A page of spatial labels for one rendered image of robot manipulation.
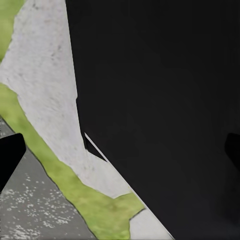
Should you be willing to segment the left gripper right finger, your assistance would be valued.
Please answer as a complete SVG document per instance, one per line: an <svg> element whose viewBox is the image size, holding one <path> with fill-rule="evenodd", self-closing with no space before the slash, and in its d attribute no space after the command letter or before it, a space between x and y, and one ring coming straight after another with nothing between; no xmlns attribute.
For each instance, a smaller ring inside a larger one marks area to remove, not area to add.
<svg viewBox="0 0 240 240"><path fill-rule="evenodd" d="M225 141L224 150L240 173L240 135L229 133Z"/></svg>

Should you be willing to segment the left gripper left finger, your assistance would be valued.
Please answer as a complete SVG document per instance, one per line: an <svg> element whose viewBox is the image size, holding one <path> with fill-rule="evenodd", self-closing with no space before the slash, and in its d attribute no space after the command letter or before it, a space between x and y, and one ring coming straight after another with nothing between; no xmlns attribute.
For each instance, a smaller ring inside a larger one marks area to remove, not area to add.
<svg viewBox="0 0 240 240"><path fill-rule="evenodd" d="M0 138L0 193L26 152L21 133Z"/></svg>

